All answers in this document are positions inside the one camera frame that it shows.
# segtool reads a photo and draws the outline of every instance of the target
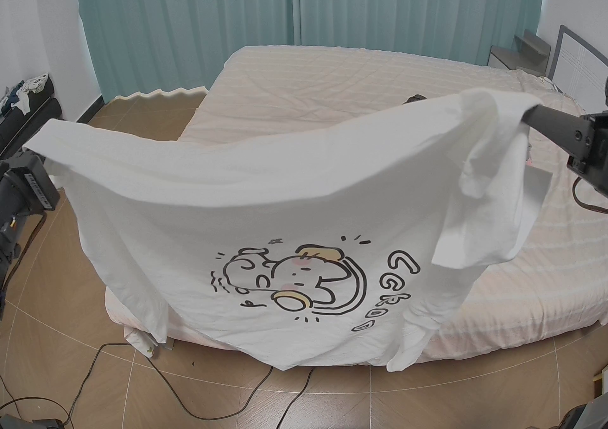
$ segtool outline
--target floor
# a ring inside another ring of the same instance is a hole
[[[172,140],[199,101],[183,95],[117,100],[91,125]],[[105,312],[103,292],[62,196],[11,282],[0,323],[0,371],[13,396],[49,397],[69,407],[96,349],[123,341],[122,329]],[[596,325],[399,373],[369,366],[319,368],[282,427],[548,428],[593,397],[592,378],[608,364],[606,346],[608,327]],[[155,361],[186,406],[205,417],[236,411],[268,370],[238,352],[181,342],[173,351],[160,350]],[[77,429],[274,428],[307,374],[307,368],[274,371],[238,417],[202,422],[186,415],[144,357],[130,346],[112,347],[100,355],[73,423]],[[19,409],[27,419],[65,418],[44,401],[19,402]]]

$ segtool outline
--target headboard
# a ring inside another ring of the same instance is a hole
[[[565,25],[559,28],[558,44],[548,77],[560,91],[573,97],[585,112],[608,110],[604,92],[608,59]]]

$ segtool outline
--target nightstand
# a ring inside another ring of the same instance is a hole
[[[514,39],[517,51],[495,45],[490,48],[488,66],[499,69],[521,69],[537,76],[545,75],[551,45],[529,30],[524,30],[523,37],[515,35]]]

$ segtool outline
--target cartoon dog graphic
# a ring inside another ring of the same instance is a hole
[[[350,312],[365,298],[365,273],[339,248],[302,245],[281,260],[267,248],[242,248],[224,266],[223,277],[239,294],[268,292],[285,311],[318,315]]]

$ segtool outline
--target bed sheet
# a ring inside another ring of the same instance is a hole
[[[582,113],[571,98],[523,71],[366,49],[246,47],[227,61],[180,140],[213,145],[329,127],[414,94],[435,98],[476,86],[525,91],[546,106]],[[472,357],[608,321],[608,217],[572,200],[565,152],[535,130],[529,141],[532,164],[553,173],[541,214],[519,255],[481,275],[419,362]],[[608,206],[586,184],[579,187],[582,200]],[[114,322],[143,329],[110,291],[106,308]],[[171,337],[230,349],[174,313],[170,324]]]

